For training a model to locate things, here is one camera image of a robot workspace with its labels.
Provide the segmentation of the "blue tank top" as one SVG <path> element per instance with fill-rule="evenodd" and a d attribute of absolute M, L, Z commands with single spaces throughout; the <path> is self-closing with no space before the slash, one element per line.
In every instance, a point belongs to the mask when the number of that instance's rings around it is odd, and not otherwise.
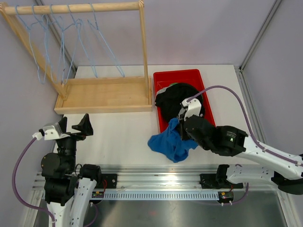
<path fill-rule="evenodd" d="M 180 125 L 178 118 L 172 118 L 165 131 L 153 135 L 147 142 L 148 147 L 166 156 L 173 163 L 184 161 L 190 149 L 196 149 L 198 144 L 194 140 L 182 140 L 177 127 Z"/>

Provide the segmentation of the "black tank top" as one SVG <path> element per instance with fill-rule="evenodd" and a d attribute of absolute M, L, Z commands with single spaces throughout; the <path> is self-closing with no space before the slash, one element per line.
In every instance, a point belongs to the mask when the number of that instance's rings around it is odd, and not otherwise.
<path fill-rule="evenodd" d="M 181 102 L 198 93 L 198 90 L 187 83 L 178 83 L 169 86 L 164 93 L 156 95 L 155 106 L 160 109 L 162 118 L 166 123 L 170 120 L 178 118 L 178 113 L 181 109 Z"/>

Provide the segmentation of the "light blue hanger of grey top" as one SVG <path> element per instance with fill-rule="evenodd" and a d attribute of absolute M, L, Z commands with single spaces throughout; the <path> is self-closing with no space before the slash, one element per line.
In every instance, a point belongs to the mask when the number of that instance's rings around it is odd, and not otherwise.
<path fill-rule="evenodd" d="M 69 12 L 72 20 L 73 20 L 73 23 L 71 23 L 68 26 L 64 25 L 64 20 L 62 19 L 62 17 L 58 17 L 62 22 L 60 23 L 58 21 L 57 17 L 55 16 L 54 10 L 53 10 L 54 9 L 54 5 L 50 5 L 51 16 L 54 19 L 54 23 L 59 27 L 59 29 L 61 31 L 60 32 L 60 34 L 61 34 L 61 36 L 60 36 L 60 38 L 61 38 L 61 41 L 60 41 L 60 57 L 59 57 L 59 66 L 58 66 L 58 69 L 60 69 L 60 67 L 61 67 L 61 59 L 62 59 L 63 60 L 62 84 L 64 84 L 64 85 L 70 79 L 71 73 L 75 72 L 75 68 L 74 68 L 74 63 L 73 62 L 74 62 L 74 56 L 75 56 L 75 53 L 76 53 L 78 41 L 80 41 L 80 43 L 82 44 L 80 32 L 81 32 L 81 28 L 82 28 L 82 24 L 83 24 L 83 22 L 82 22 L 82 20 L 80 18 L 78 18 L 77 20 L 75 20 L 75 18 L 73 17 L 73 15 L 71 13 L 69 5 L 66 5 L 66 7 L 68 9 L 68 12 Z M 78 32 L 72 56 L 69 55 L 68 51 L 65 48 L 65 44 L 64 44 L 64 40 L 65 40 L 65 38 L 64 38 L 64 32 L 66 30 L 68 30 L 70 27 L 74 27 L 77 30 L 77 32 Z"/>

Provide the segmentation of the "light blue hanger of black top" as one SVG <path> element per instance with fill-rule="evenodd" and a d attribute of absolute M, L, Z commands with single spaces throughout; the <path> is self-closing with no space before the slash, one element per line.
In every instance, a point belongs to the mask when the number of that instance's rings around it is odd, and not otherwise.
<path fill-rule="evenodd" d="M 67 4 L 66 6 L 67 6 L 67 9 L 68 9 L 69 15 L 72 18 L 72 23 L 69 24 L 67 27 L 63 28 L 62 35 L 64 35 L 64 32 L 67 31 L 70 27 L 74 27 L 75 30 L 77 31 L 76 44 L 74 46 L 74 50 L 73 50 L 73 53 L 72 53 L 69 71 L 71 70 L 72 63 L 74 63 L 74 58 L 75 58 L 75 53 L 76 53 L 76 50 L 77 50 L 78 43 L 80 43 L 80 45 L 81 45 L 81 47 L 82 47 L 82 49 L 83 49 L 83 51 L 85 53 L 85 56 L 86 56 L 87 60 L 89 61 L 89 66 L 92 69 L 93 75 L 95 76 L 95 78 L 98 78 L 98 74 L 97 74 L 97 70 L 96 70 L 96 65 L 95 65 L 95 60 L 92 57 L 92 48 L 90 47 L 90 45 L 88 45 L 88 47 L 86 48 L 85 45 L 84 45 L 84 41 L 83 41 L 83 39 L 81 37 L 81 32 L 83 31 L 85 38 L 87 38 L 84 22 L 80 18 L 75 19 L 75 17 L 73 16 L 73 14 L 71 12 L 70 5 Z"/>

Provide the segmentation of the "light blue hanger of green top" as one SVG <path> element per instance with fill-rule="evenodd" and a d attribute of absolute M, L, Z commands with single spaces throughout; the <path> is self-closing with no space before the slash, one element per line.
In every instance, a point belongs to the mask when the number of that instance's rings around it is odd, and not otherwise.
<path fill-rule="evenodd" d="M 44 34 L 45 34 L 45 37 L 44 37 L 45 55 L 46 55 L 45 67 L 47 68 L 47 65 L 49 66 L 51 81 L 54 82 L 54 83 L 56 83 L 57 79 L 54 78 L 54 75 L 53 75 L 53 64 L 52 64 L 50 56 L 49 56 L 49 38 L 50 38 L 49 25 L 50 25 L 50 23 L 49 23 L 49 20 L 48 20 L 48 15 L 43 14 L 41 16 L 41 19 L 38 19 L 38 17 L 36 16 L 34 7 L 35 7 L 35 5 L 32 5 L 32 13 L 34 15 L 34 18 L 40 24 L 40 26 L 42 27 L 42 29 L 44 31 Z"/>

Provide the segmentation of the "light blue hanger of white top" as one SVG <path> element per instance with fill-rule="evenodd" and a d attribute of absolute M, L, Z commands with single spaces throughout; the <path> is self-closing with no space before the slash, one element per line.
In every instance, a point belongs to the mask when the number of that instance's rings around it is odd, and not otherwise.
<path fill-rule="evenodd" d="M 46 82 L 46 79 L 48 77 L 47 70 L 48 70 L 48 62 L 47 59 L 43 56 L 43 54 L 40 52 L 39 48 L 34 44 L 34 40 L 32 39 L 32 30 L 36 25 L 39 25 L 44 33 L 44 43 L 45 47 L 47 48 L 47 34 L 46 34 L 46 27 L 44 25 L 44 22 L 42 21 L 43 17 L 39 18 L 34 13 L 34 5 L 31 6 L 32 10 L 32 16 L 35 18 L 35 22 L 28 24 L 22 17 L 21 17 L 21 10 L 19 9 L 20 6 L 17 5 L 14 7 L 14 10 L 16 12 L 17 18 L 22 22 L 22 24 L 25 27 L 26 34 L 27 34 L 27 44 L 29 45 L 29 53 L 32 54 L 32 57 L 34 59 L 35 65 L 37 67 L 37 78 L 40 84 L 44 85 Z"/>

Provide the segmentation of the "grey tank top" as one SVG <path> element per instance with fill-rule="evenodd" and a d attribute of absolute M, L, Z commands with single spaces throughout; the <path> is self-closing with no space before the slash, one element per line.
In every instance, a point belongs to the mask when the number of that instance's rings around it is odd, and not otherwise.
<path fill-rule="evenodd" d="M 161 94 L 161 93 L 164 93 L 164 92 L 167 90 L 167 88 L 169 88 L 169 87 L 164 87 L 164 88 L 158 90 L 157 93 L 156 93 L 156 95 L 159 95 L 159 94 Z"/>

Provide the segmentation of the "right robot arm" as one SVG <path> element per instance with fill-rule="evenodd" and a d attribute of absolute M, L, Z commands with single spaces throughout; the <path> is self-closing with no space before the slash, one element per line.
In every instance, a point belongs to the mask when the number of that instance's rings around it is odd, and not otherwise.
<path fill-rule="evenodd" d="M 193 115 L 181 122 L 182 134 L 204 150 L 222 157 L 238 157 L 258 163 L 258 166 L 221 164 L 206 186 L 230 188 L 243 183 L 263 183 L 277 186 L 288 194 L 303 193 L 303 157 L 291 155 L 263 144 L 233 126 L 214 126 L 208 120 Z"/>

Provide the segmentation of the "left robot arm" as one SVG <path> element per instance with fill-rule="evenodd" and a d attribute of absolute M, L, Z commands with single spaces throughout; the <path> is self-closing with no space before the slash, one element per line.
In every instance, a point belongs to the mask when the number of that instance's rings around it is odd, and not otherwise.
<path fill-rule="evenodd" d="M 98 165 L 84 164 L 75 175 L 77 142 L 93 135 L 89 114 L 67 131 L 67 117 L 45 125 L 45 140 L 54 140 L 57 151 L 46 154 L 41 160 L 45 178 L 45 201 L 52 215 L 51 227 L 82 227 L 93 190 L 102 184 Z"/>

